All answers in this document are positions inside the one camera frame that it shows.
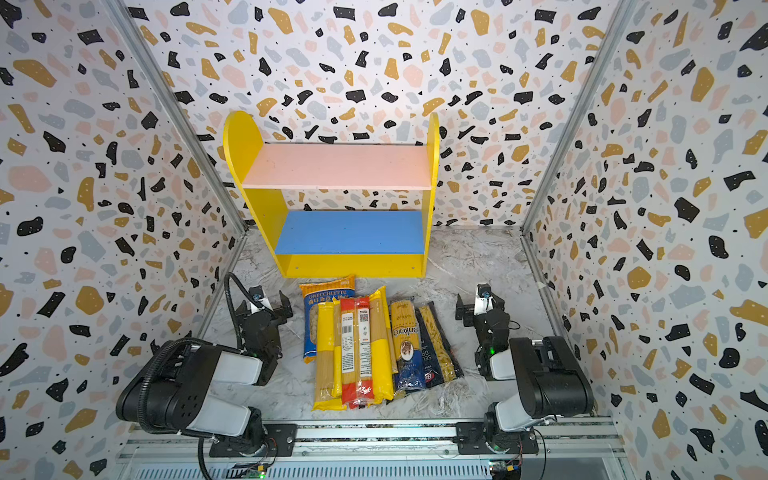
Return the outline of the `red spaghetti pack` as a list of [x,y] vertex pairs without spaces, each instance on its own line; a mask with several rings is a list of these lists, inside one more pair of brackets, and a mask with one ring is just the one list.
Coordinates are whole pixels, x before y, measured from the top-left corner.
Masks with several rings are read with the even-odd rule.
[[369,298],[344,298],[340,308],[341,398],[357,409],[374,400]]

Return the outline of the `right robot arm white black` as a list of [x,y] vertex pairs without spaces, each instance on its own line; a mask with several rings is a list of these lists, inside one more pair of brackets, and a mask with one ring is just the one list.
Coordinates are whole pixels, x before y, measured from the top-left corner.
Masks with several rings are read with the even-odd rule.
[[505,302],[487,284],[478,286],[472,305],[457,300],[455,317],[476,333],[478,373],[488,381],[516,384],[516,392],[492,403],[482,421],[456,425],[460,454],[535,454],[537,425],[593,410],[591,386],[567,341],[512,337],[514,322]]

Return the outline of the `yellow spaghetti pack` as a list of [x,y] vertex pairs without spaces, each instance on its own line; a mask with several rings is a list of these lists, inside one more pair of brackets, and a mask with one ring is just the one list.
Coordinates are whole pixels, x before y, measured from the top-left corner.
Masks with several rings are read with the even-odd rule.
[[346,405],[341,398],[341,373],[336,368],[335,307],[334,302],[317,305],[317,354],[315,359],[314,410],[343,411]]
[[397,372],[397,365],[392,360],[391,323],[385,286],[369,296],[369,306],[374,403],[381,404],[394,399],[393,375]]

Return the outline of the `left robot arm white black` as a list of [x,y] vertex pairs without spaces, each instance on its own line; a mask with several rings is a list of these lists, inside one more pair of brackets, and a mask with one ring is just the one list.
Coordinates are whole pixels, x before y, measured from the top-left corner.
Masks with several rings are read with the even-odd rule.
[[272,309],[264,299],[235,311],[241,349],[185,337],[168,341],[131,380],[116,404],[118,419],[150,434],[211,439],[212,457],[278,454],[278,442],[260,410],[234,404],[212,392],[215,384],[264,386],[282,357],[279,326],[293,316],[279,295]]

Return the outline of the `blue yellow pasta bag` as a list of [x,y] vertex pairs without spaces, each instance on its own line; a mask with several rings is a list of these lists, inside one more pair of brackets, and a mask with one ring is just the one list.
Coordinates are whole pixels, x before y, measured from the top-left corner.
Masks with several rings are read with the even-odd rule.
[[426,388],[421,351],[420,326],[410,300],[390,304],[392,337],[398,372],[395,388],[400,392],[421,391]]

